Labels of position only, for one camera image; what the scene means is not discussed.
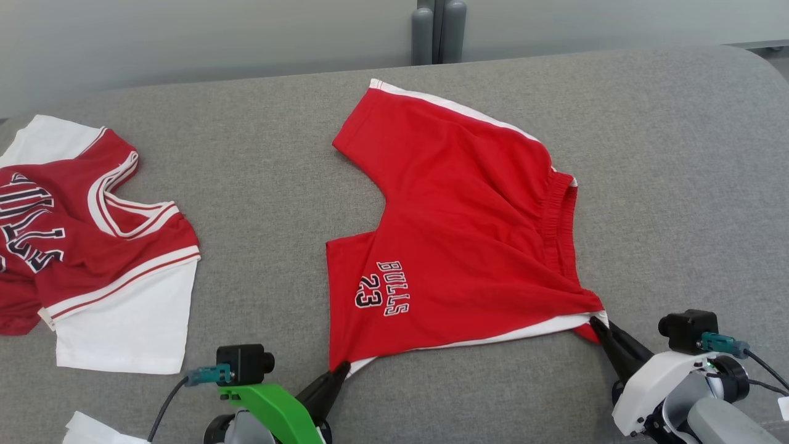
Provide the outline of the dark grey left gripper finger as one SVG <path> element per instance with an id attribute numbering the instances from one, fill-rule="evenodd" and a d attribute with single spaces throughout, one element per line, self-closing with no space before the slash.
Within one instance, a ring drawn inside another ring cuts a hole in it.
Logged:
<path id="1" fill-rule="evenodd" d="M 351 370 L 350 364 L 339 364 L 308 385 L 308 413 L 316 426 L 327 423 L 327 416 Z"/>
<path id="2" fill-rule="evenodd" d="M 307 411 L 330 411 L 346 381 L 346 363 L 321 374 L 296 395 Z"/>

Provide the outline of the grey fabric sofa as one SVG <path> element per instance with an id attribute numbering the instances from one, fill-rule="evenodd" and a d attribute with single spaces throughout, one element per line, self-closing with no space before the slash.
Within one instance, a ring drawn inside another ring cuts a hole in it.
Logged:
<path id="1" fill-rule="evenodd" d="M 120 188 L 194 225 L 184 368 L 262 343 L 266 382 L 328 366 L 325 242 L 371 231 L 385 200 L 332 147 L 371 78 L 517 126 L 574 175 L 581 283 L 655 352 L 661 317 L 712 310 L 789 379 L 789 83 L 734 47 L 585 52 L 433 67 L 127 88 L 36 113 L 107 126 L 141 153 Z M 39 323 L 0 337 L 0 444 L 61 444 L 75 411 L 146 438 L 180 376 L 59 368 Z M 641 444 L 611 418 L 600 347 L 572 332 L 375 360 L 343 386 L 340 444 Z"/>

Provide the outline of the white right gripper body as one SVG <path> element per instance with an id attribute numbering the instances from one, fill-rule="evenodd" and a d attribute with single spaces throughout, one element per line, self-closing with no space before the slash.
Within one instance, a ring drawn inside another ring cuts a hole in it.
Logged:
<path id="1" fill-rule="evenodd" d="M 657 422 L 676 438 L 691 438 L 687 425 L 696 402 L 716 398 L 717 390 L 708 384 L 710 360 L 717 352 L 699 356 L 666 351 L 651 357 L 624 385 L 623 394 L 613 408 L 613 420 L 623 435 L 647 432 Z"/>

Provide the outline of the red Bulls shorts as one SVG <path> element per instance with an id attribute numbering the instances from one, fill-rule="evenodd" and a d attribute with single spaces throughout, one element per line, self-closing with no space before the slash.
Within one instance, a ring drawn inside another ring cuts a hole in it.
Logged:
<path id="1" fill-rule="evenodd" d="M 377 228 L 327 242 L 328 363 L 573 331 L 608 315 L 576 269 L 578 184 L 509 123 L 372 79 L 333 146 L 382 192 Z"/>

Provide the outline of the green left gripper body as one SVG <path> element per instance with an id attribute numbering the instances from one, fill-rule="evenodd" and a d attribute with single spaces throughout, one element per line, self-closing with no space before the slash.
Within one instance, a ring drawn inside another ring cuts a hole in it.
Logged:
<path id="1" fill-rule="evenodd" d="M 282 386 L 219 386 L 219 394 L 248 410 L 281 444 L 326 444 L 308 410 Z"/>

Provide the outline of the red white Bulls jersey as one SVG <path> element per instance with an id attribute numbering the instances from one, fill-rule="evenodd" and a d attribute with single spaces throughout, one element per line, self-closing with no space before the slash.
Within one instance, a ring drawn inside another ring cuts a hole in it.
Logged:
<path id="1" fill-rule="evenodd" d="M 116 190 L 140 166 L 108 128 L 33 117 L 0 155 L 0 335 L 42 321 L 61 368 L 181 370 L 201 255 L 172 200 Z"/>

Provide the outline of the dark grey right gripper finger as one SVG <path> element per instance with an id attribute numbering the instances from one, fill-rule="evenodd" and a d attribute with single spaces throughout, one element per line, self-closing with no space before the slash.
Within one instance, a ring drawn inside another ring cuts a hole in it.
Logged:
<path id="1" fill-rule="evenodd" d="M 613 321 L 608 327 L 607 355 L 615 370 L 639 370 L 653 357 L 651 350 Z"/>
<path id="2" fill-rule="evenodd" d="M 590 326 L 597 335 L 619 381 L 622 385 L 626 385 L 639 370 L 639 358 L 634 356 L 631 349 L 623 343 L 619 328 L 613 323 L 606 326 L 600 318 L 594 316 L 590 318 Z"/>

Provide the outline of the grey partition post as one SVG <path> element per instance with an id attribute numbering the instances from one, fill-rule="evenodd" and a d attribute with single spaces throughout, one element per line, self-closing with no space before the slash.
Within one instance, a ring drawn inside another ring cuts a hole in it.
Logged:
<path id="1" fill-rule="evenodd" d="M 467 6 L 463 0 L 416 0 L 411 15 L 411 64 L 462 61 Z"/>

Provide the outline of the white cloth piece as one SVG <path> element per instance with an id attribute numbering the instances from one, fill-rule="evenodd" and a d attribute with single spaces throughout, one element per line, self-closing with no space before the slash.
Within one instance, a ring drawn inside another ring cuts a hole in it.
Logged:
<path id="1" fill-rule="evenodd" d="M 150 444 L 143 438 L 117 432 L 81 411 L 75 411 L 65 427 L 67 433 L 62 444 Z"/>

